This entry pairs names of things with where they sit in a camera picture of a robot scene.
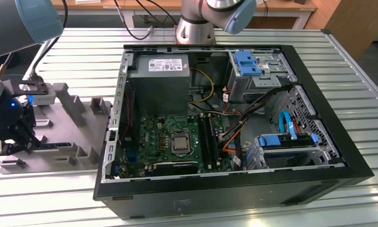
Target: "yellow wire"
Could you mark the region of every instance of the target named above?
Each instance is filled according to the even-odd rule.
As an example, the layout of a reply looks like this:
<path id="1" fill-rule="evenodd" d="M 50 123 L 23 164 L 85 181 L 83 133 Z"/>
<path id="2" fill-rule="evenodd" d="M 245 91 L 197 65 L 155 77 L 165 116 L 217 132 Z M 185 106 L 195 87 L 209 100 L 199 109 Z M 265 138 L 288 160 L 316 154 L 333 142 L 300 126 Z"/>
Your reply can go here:
<path id="1" fill-rule="evenodd" d="M 200 71 L 199 69 L 191 69 L 191 70 L 195 70 L 195 71 L 200 72 L 200 73 L 205 76 L 205 78 L 208 78 L 208 80 L 209 80 L 209 82 L 211 82 L 211 84 L 212 84 L 212 91 L 211 91 L 211 94 L 209 94 L 208 97 L 205 97 L 204 99 L 196 100 L 196 101 L 191 101 L 191 102 L 189 102 L 189 103 L 193 103 L 193 104 L 195 104 L 195 103 L 201 103 L 201 102 L 207 101 L 207 100 L 212 97 L 212 95 L 213 95 L 213 93 L 215 93 L 215 83 L 213 83 L 211 77 L 208 76 L 208 74 L 205 74 L 203 71 Z"/>

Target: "motherboard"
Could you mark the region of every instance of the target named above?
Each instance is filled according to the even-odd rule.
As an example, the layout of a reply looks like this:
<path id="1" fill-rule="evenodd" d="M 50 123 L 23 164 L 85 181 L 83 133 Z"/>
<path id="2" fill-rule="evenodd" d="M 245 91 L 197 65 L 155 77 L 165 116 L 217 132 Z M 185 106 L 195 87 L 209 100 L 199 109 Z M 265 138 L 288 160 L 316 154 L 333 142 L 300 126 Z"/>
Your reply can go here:
<path id="1" fill-rule="evenodd" d="M 121 152 L 120 175 L 135 178 L 232 171 L 229 155 L 221 155 L 217 145 L 223 132 L 220 116 L 143 117 L 140 147 Z"/>

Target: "sticker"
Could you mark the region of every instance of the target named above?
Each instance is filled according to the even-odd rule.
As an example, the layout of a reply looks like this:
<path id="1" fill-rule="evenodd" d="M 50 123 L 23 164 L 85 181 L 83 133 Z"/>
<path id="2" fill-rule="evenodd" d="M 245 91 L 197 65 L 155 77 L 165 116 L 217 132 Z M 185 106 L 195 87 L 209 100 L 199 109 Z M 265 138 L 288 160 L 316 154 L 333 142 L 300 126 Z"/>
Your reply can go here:
<path id="1" fill-rule="evenodd" d="M 260 65 L 260 69 L 269 69 L 269 65 L 268 64 Z"/>
<path id="2" fill-rule="evenodd" d="M 229 98 L 229 95 L 228 95 L 228 94 L 223 94 L 223 101 L 224 101 L 225 103 L 228 103 L 228 98 Z"/>
<path id="3" fill-rule="evenodd" d="M 151 59 L 149 72 L 183 71 L 183 59 Z"/>
<path id="4" fill-rule="evenodd" d="M 239 166 L 241 166 L 241 159 L 239 159 L 237 156 L 235 156 L 233 161 Z"/>

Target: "ram slot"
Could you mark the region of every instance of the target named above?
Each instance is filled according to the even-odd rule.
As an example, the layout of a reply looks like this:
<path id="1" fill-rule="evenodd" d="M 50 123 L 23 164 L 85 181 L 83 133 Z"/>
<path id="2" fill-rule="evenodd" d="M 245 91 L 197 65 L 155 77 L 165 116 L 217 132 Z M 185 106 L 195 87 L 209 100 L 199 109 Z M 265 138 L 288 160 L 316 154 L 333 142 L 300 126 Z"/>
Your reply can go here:
<path id="1" fill-rule="evenodd" d="M 211 160 L 212 160 L 212 166 L 219 167 L 220 157 L 219 157 L 217 139 L 216 139 L 216 133 L 215 133 L 215 126 L 213 126 L 213 118 L 207 116 L 205 122 L 207 122 L 207 131 L 208 131 L 207 139 L 209 141 L 209 155 L 211 155 Z"/>
<path id="2" fill-rule="evenodd" d="M 203 116 L 197 118 L 197 127 L 200 132 L 200 142 L 201 142 L 201 158 L 203 158 L 203 166 L 205 169 L 212 169 L 212 161 L 211 161 L 211 144 L 208 140 L 208 133 L 207 130 L 207 119 Z"/>

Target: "power supply label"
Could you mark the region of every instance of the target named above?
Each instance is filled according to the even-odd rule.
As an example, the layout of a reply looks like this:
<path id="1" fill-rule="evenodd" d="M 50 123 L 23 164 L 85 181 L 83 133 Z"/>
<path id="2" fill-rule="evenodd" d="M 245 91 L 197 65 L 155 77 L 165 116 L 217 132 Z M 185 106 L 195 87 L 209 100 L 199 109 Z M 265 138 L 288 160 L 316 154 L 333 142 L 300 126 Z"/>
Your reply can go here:
<path id="1" fill-rule="evenodd" d="M 183 71 L 183 59 L 151 59 L 149 72 Z"/>

